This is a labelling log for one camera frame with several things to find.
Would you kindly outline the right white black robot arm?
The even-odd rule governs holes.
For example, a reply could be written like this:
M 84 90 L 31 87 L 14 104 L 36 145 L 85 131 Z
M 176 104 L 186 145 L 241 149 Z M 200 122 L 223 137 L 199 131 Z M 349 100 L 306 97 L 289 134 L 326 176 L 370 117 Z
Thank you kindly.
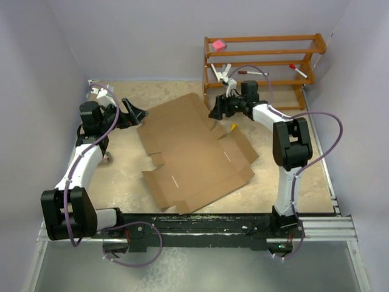
M 255 81 L 245 81 L 241 92 L 232 78 L 221 80 L 226 93 L 217 96 L 209 118 L 222 120 L 243 113 L 272 132 L 272 155 L 279 166 L 278 193 L 272 207 L 270 231 L 277 238 L 287 236 L 298 226 L 298 193 L 303 167 L 312 158 L 313 150 L 308 123 L 304 118 L 289 117 L 267 101 L 260 100 Z

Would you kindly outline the brown cardboard box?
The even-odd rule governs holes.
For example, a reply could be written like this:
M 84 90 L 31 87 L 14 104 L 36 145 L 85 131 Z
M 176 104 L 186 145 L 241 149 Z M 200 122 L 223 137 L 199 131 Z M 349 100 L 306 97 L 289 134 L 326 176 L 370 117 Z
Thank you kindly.
M 143 177 L 160 209 L 189 214 L 245 186 L 258 159 L 238 127 L 226 132 L 195 93 L 150 108 L 137 128 L 156 169 Z

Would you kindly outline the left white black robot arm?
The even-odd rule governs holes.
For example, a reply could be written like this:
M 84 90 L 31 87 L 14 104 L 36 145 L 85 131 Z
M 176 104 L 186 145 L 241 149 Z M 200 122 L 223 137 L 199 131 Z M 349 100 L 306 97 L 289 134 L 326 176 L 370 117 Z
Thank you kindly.
M 61 181 L 41 195 L 46 232 L 51 240 L 93 237 L 104 230 L 111 238 L 125 232 L 118 208 L 95 209 L 87 189 L 109 144 L 107 131 L 141 124 L 148 112 L 135 107 L 127 98 L 122 112 L 110 97 L 102 103 L 80 105 L 81 125 L 77 129 L 74 158 Z

